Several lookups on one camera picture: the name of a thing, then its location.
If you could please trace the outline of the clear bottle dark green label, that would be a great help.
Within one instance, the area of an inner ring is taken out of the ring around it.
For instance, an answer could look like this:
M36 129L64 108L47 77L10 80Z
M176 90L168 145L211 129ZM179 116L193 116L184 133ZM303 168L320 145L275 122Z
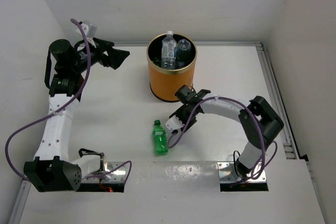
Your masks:
M186 39L181 39L176 44L176 67L183 68L190 56L191 43Z

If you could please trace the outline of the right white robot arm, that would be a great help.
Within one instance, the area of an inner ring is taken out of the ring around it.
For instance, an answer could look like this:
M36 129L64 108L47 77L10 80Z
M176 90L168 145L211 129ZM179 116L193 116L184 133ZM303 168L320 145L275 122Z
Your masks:
M247 144L237 159L233 170L240 182L257 179L268 165L266 151L281 130L284 123L267 100L255 96L249 105L214 95L201 89L199 92L183 85L175 96L182 103L167 120L165 127L172 134L183 134L196 123L198 114L214 114L240 123L247 137Z

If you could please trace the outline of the metal base plate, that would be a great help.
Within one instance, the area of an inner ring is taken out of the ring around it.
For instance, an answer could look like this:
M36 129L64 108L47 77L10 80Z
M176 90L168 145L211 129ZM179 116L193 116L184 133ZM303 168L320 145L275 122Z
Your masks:
M82 179L85 183L124 183L129 172L129 162L108 162L104 161L100 170L93 172Z
M219 182L221 184L232 184L242 182L243 178L238 177L234 170L233 162L218 162L217 163ZM246 183L266 183L266 172L262 171L258 178L250 178L246 180Z

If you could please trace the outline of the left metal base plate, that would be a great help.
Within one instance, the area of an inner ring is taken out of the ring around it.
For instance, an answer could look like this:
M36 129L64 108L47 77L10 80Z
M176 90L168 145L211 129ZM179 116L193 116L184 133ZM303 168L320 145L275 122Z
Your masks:
M93 172L82 179L85 183L124 183L129 172L129 162L108 162L104 161L100 170Z

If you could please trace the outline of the orange cylindrical bin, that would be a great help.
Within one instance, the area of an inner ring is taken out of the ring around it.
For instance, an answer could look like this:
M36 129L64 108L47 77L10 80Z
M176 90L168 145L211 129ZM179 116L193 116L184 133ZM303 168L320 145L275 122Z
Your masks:
M155 97L164 102L178 102L179 100L175 96L177 90L183 85L193 86L197 48L189 38L180 34L174 34L173 37L176 41L186 39L191 43L191 60L181 69L163 69L156 66L151 59L153 57L161 57L162 40L165 37L166 34L154 37L146 50L150 89Z

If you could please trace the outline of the clear bottle white blue label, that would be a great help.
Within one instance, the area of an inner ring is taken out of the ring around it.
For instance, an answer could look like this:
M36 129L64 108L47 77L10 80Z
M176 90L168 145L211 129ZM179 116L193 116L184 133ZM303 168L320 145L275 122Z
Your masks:
M173 37L173 32L168 31L162 40L161 67L163 69L175 69L175 47L176 40Z

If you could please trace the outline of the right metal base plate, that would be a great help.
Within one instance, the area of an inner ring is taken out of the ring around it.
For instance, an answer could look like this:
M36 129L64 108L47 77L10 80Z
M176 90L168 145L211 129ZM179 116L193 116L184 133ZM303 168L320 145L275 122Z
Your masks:
M243 178L238 177L234 170L233 162L218 162L217 163L219 182L221 184L232 184L242 182ZM266 183L266 172L262 171L258 178L250 178L246 180L246 183Z

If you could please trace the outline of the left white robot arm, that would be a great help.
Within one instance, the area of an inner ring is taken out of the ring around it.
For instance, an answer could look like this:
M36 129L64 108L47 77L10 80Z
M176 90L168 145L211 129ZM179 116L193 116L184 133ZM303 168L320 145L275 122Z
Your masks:
M39 192L78 191L88 183L89 191L112 192L112 184L125 179L113 178L117 170L128 176L125 163L111 166L104 153L85 148L79 158L69 161L69 139L75 111L80 103L82 73L99 63L118 69L130 52L115 49L109 41L94 38L88 47L83 41L72 46L66 39L52 42L48 49L45 84L49 89L49 114L43 137L33 161L25 162L24 174Z

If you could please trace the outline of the green Sprite bottle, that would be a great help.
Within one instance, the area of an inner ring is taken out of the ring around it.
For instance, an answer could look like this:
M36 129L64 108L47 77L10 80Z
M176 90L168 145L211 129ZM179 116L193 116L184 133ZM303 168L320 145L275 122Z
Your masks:
M160 120L154 121L154 129L152 136L153 136L155 154L157 156L166 155L169 151L167 146L166 131L164 127L161 125Z

